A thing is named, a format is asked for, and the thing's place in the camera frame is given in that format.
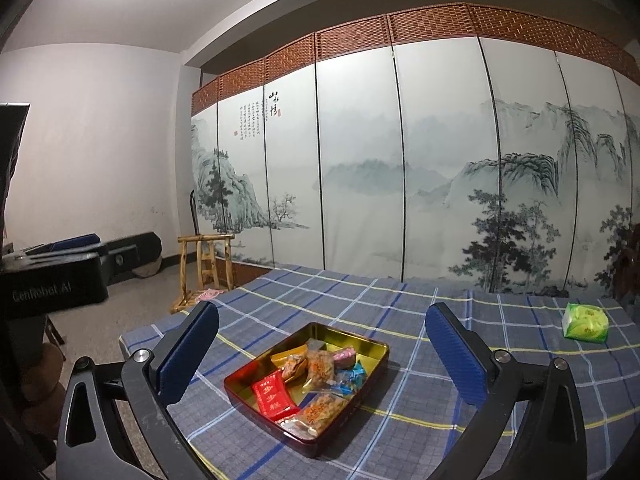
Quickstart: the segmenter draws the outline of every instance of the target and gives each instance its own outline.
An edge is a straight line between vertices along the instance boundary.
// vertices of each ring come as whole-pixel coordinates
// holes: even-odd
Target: floor
[[[53,314],[51,320],[66,340],[66,355],[62,384],[66,386],[76,359],[91,357],[96,363],[122,361],[118,337],[139,326],[148,325],[169,313],[178,297],[178,266],[169,267],[144,280],[133,279],[109,287],[109,299],[104,303]],[[195,283],[195,264],[187,266],[188,283]],[[119,403],[127,433],[143,467],[164,478],[158,464],[138,429],[129,405]],[[55,479],[54,465],[45,473]]]

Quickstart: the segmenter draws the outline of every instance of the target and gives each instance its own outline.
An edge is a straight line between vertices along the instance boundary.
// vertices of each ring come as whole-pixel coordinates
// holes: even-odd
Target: green tissue package
[[[568,303],[562,316],[562,334],[569,339],[604,343],[609,333],[609,318],[594,305]]]

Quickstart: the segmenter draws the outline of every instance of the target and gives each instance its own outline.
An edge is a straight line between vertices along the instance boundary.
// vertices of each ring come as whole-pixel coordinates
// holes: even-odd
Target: blue rubber pad
[[[158,370],[158,399],[165,406],[175,404],[182,398],[218,334],[220,314],[213,303],[203,309],[195,322],[190,319],[193,315],[189,314],[183,321],[192,324]]]
[[[487,396],[487,373],[449,320],[430,306],[424,320],[427,335],[462,399],[478,409]]]

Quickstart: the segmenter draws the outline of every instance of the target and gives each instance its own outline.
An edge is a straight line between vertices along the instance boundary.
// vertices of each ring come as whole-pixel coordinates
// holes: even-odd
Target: plaid tablecloth
[[[220,332],[169,412],[221,479],[427,478],[474,414],[425,336],[424,313],[435,301],[445,301],[491,348],[507,348],[519,361],[546,365],[558,355],[569,362],[584,414],[590,479],[606,471],[640,422],[640,333],[613,300],[601,300],[610,321],[605,345],[562,337],[567,300],[445,290],[297,266],[272,270],[213,301]],[[123,335],[124,354],[153,348],[185,314]],[[385,379],[314,460],[254,426],[223,391],[225,376],[311,321],[391,348]],[[518,403],[483,475],[500,467],[523,412]]]

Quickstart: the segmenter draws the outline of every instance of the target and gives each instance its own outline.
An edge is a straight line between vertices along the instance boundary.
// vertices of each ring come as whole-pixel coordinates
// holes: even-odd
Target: snack package
[[[568,303],[562,316],[562,334],[569,339],[604,343],[609,333],[609,318],[599,307]]]
[[[335,374],[334,384],[329,386],[329,390],[340,396],[351,396],[361,389],[364,381],[367,380],[367,372],[358,361],[351,370],[340,370]]]
[[[353,346],[347,346],[334,352],[334,367],[336,370],[353,368],[356,364],[356,351]]]
[[[324,431],[347,404],[332,394],[318,394],[301,412],[280,422],[285,430],[300,438],[312,439]]]
[[[251,389],[254,391],[260,413],[273,422],[300,411],[289,396],[281,370],[276,370],[273,374],[252,384]]]
[[[310,350],[306,353],[308,375],[302,390],[311,392],[326,386],[334,379],[334,354],[327,350]]]
[[[319,339],[310,338],[306,342],[306,347],[309,350],[326,350],[326,343],[324,341],[320,341]]]
[[[306,370],[306,345],[271,356],[271,362],[282,370],[282,379],[289,383]]]

